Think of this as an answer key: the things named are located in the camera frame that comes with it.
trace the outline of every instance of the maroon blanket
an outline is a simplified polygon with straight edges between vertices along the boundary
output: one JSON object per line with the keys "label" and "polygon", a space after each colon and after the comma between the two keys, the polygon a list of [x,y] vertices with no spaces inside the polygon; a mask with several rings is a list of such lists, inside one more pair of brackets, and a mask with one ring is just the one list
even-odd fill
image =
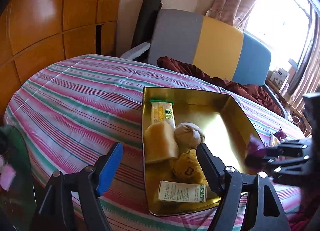
{"label": "maroon blanket", "polygon": [[157,63],[158,67],[166,68],[184,75],[193,76],[210,84],[220,86],[228,91],[252,100],[253,102],[260,104],[281,116],[281,110],[279,106],[276,105],[276,103],[271,99],[270,95],[263,90],[261,86],[252,84],[241,85],[226,79],[222,80],[218,77],[211,78],[198,67],[174,60],[168,56],[160,57]]}

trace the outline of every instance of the silver screw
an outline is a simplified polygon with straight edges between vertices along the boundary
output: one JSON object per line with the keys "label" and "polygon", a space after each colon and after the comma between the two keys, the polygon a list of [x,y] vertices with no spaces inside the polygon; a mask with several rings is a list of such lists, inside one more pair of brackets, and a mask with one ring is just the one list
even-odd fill
{"label": "silver screw", "polygon": [[86,166],[86,167],[84,168],[84,170],[85,170],[86,172],[91,172],[91,171],[93,171],[93,169],[94,169],[94,167],[91,166],[91,165]]}
{"label": "silver screw", "polygon": [[55,172],[52,173],[52,176],[59,177],[61,175],[61,172],[59,170],[56,170]]}
{"label": "silver screw", "polygon": [[227,166],[226,167],[226,171],[228,171],[228,172],[235,172],[235,168],[234,167],[231,167],[231,166]]}
{"label": "silver screw", "polygon": [[260,172],[259,172],[259,176],[260,176],[261,178],[266,178],[268,175],[267,175],[264,171],[260,171]]}
{"label": "silver screw", "polygon": [[278,167],[274,170],[275,173],[278,173],[281,170],[281,167]]}

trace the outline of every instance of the blue gripper pad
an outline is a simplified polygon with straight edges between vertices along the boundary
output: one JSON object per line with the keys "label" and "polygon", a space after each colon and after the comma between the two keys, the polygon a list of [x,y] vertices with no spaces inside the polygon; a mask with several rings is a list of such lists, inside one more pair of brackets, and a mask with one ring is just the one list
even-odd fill
{"label": "blue gripper pad", "polygon": [[107,155],[101,156],[95,163],[94,179],[97,184],[96,193],[100,197],[106,192],[116,174],[123,156],[123,145],[115,142]]}

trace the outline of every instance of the window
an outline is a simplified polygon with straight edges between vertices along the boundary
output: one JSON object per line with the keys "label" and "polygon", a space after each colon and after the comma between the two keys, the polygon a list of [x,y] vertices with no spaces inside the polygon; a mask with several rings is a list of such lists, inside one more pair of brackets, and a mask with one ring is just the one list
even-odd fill
{"label": "window", "polygon": [[257,0],[244,31],[270,49],[271,68],[289,71],[299,67],[312,40],[313,16],[309,0]]}

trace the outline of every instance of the striped bedsheet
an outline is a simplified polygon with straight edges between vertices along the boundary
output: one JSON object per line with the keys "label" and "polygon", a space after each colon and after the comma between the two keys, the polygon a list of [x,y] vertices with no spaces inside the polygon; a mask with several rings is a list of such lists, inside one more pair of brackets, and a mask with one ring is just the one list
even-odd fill
{"label": "striped bedsheet", "polygon": [[[39,71],[12,97],[6,124],[23,135],[33,174],[45,185],[55,170],[80,171],[107,153],[115,141],[125,143],[124,158],[101,205],[113,230],[206,230],[215,209],[173,217],[148,213],[141,144],[142,91],[146,86],[207,90],[232,95],[265,145],[281,126],[291,138],[304,138],[295,125],[266,108],[202,80],[134,61],[90,54],[64,60]],[[275,185],[287,213],[297,210],[297,187]],[[81,216],[79,197],[73,194]],[[234,230],[240,230],[246,197],[241,198]]]}

